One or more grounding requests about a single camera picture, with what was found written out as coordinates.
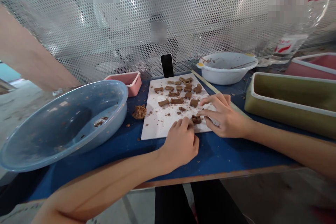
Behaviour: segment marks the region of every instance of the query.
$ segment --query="concrete floor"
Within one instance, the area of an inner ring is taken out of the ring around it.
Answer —
[[[54,98],[51,92],[43,92],[28,80],[12,84],[18,89],[0,95],[0,147],[15,127]],[[306,168],[231,178],[222,183],[255,224],[320,224],[312,213],[312,205],[336,209],[336,188]],[[191,187],[186,184],[184,188],[192,204]],[[132,191],[88,223],[154,223],[154,199],[154,189]],[[0,217],[0,223],[30,223],[42,203],[18,205],[12,213]]]

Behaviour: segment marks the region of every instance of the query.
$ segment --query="forearm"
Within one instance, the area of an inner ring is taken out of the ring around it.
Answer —
[[[265,145],[336,181],[336,144],[250,121],[246,139]]]
[[[33,223],[52,223],[48,218],[55,214],[86,222],[137,185],[170,172],[162,165],[154,151],[85,174],[51,195]]]

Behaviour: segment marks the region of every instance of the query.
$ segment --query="bottle label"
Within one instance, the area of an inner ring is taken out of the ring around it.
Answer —
[[[276,46],[274,52],[279,54],[289,54],[293,51],[293,49],[296,49],[297,45],[301,46],[307,37],[307,35],[300,37],[283,37]]]

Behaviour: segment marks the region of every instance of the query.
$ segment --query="wooden board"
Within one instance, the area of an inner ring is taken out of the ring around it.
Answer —
[[[0,6],[0,57],[22,78],[45,91],[81,84],[3,6]]]

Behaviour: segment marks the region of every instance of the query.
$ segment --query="plastic bottle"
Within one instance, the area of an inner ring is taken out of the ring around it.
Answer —
[[[308,21],[291,27],[276,46],[270,61],[272,64],[286,64],[313,33],[327,11],[330,0],[308,0]]]

